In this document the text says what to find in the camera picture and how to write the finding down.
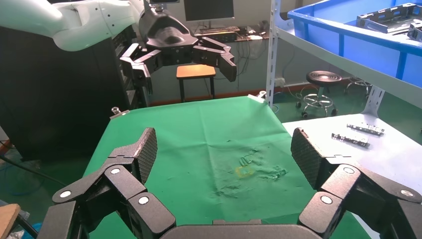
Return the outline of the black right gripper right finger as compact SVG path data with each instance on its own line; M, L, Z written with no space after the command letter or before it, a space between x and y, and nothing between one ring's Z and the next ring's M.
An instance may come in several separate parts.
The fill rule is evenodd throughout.
M421 238L422 197L417 191L366 169L350 156L323 153L302 128L294 130L291 153L316 190L299 215L301 226L327 239L348 211L382 239Z

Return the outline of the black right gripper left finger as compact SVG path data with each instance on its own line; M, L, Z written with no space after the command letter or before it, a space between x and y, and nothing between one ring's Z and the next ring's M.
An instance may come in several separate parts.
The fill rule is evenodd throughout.
M38 238L87 239L112 213L136 238L160 238L176 219L145 186L157 148L156 132L148 127L137 142L115 148L97 171L58 190Z

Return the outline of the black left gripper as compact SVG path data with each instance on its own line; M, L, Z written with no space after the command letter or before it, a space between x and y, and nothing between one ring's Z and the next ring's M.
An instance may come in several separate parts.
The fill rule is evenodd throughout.
M219 68L230 82L236 80L237 65L231 47L209 37L199 40L169 11L147 10L138 24L147 48L131 44L120 57L123 74L153 93L151 75L163 65L197 63Z

